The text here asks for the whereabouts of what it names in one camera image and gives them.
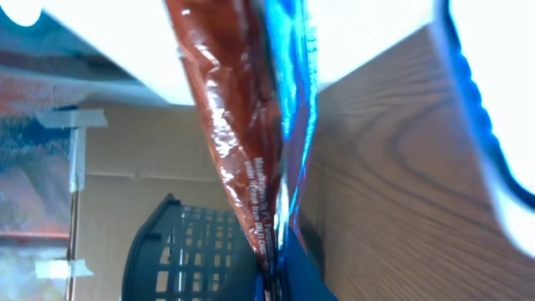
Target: brown wooden surface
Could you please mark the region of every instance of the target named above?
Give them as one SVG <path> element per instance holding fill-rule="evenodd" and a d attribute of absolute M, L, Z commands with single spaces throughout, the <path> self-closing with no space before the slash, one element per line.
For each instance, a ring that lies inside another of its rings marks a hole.
<path fill-rule="evenodd" d="M 339 299 L 535 300 L 535 261 L 497 225 L 426 29 L 319 108 L 303 212 Z"/>

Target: bright light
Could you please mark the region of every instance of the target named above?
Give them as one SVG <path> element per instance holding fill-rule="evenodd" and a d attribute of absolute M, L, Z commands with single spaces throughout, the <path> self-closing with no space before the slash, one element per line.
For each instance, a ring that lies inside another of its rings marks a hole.
<path fill-rule="evenodd" d="M 451 0 L 450 10 L 509 169 L 535 193 L 535 1 Z"/>
<path fill-rule="evenodd" d="M 39 20 L 43 0 L 0 0 L 0 7 L 13 22 L 28 27 Z"/>

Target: wood grain surface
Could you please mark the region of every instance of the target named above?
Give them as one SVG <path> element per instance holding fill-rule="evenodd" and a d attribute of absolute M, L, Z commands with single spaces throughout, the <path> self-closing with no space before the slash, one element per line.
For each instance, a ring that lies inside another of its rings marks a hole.
<path fill-rule="evenodd" d="M 320 94 L 302 212 L 340 300 L 535 300 L 457 101 L 426 28 Z"/>

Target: plastic wrapper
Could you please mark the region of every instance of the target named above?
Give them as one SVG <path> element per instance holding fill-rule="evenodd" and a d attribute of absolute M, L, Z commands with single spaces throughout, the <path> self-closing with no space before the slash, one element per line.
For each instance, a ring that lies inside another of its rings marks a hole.
<path fill-rule="evenodd" d="M 167 0 L 191 92 L 266 300 L 286 299 L 316 121 L 316 38 L 303 1 Z"/>

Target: cardboard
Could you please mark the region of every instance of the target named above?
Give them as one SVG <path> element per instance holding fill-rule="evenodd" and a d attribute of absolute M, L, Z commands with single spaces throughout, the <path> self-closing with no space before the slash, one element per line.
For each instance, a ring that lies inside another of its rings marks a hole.
<path fill-rule="evenodd" d="M 104 109 L 108 127 L 88 128 L 74 258 L 92 277 L 76 278 L 75 301 L 120 299 L 130 244 L 167 193 L 182 203 L 231 210 L 196 112 L 121 105 Z"/>

